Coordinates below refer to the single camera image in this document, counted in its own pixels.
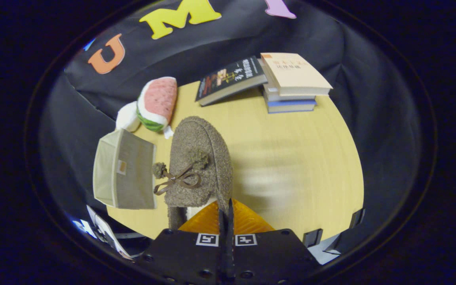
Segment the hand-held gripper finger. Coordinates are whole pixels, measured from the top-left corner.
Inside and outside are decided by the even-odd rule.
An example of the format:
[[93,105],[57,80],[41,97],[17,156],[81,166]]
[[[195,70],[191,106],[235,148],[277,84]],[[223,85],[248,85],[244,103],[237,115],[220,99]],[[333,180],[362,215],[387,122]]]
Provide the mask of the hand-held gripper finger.
[[318,271],[320,263],[291,229],[235,234],[234,211],[234,204],[230,202],[230,285],[295,285]]
[[136,264],[168,285],[224,285],[229,268],[229,223],[226,213],[217,213],[218,234],[163,229]]

